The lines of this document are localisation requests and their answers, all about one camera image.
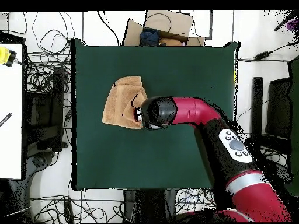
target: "robot control buttons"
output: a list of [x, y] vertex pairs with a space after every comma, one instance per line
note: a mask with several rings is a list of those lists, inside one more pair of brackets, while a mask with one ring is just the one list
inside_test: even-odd
[[230, 142], [230, 147], [231, 147], [231, 149], [233, 149], [235, 151], [242, 151], [245, 149], [243, 143], [240, 142], [239, 140], [232, 140]]
[[219, 139], [230, 154], [237, 162], [252, 162], [252, 157], [246, 150], [244, 144], [238, 136], [229, 129], [223, 129], [219, 133]]

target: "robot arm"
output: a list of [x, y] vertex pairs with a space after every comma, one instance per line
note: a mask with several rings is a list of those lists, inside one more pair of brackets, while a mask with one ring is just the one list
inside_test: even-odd
[[204, 100], [192, 97], [154, 97], [136, 110], [136, 119], [148, 130], [190, 124], [213, 174], [214, 189], [231, 196], [234, 209], [219, 214], [237, 221], [290, 221], [290, 214], [256, 167], [251, 154], [219, 112]]

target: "folded cloth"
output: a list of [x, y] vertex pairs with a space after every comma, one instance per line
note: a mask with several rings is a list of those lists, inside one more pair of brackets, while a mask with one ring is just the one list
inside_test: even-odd
[[162, 38], [159, 42], [160, 44], [166, 44], [166, 46], [183, 46], [182, 42], [172, 38]]
[[134, 110], [140, 107], [146, 99], [147, 95], [140, 76], [120, 78], [113, 84], [108, 95], [102, 123], [141, 129], [142, 123], [136, 122]]

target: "white desk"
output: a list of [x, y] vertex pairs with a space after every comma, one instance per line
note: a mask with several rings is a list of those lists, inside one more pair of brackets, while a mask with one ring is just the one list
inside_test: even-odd
[[[1, 44], [17, 53], [23, 61], [22, 45]], [[0, 65], [0, 122], [12, 116], [0, 127], [0, 179], [21, 179], [22, 167], [22, 66]]]

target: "pen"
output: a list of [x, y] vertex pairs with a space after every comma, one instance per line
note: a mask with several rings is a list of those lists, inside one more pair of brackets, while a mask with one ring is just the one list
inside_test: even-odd
[[3, 126], [3, 124], [4, 124], [5, 122], [7, 122], [11, 116], [12, 116], [12, 113], [7, 114], [7, 115], [4, 117], [4, 119], [1, 120], [1, 122], [0, 122], [0, 127]]

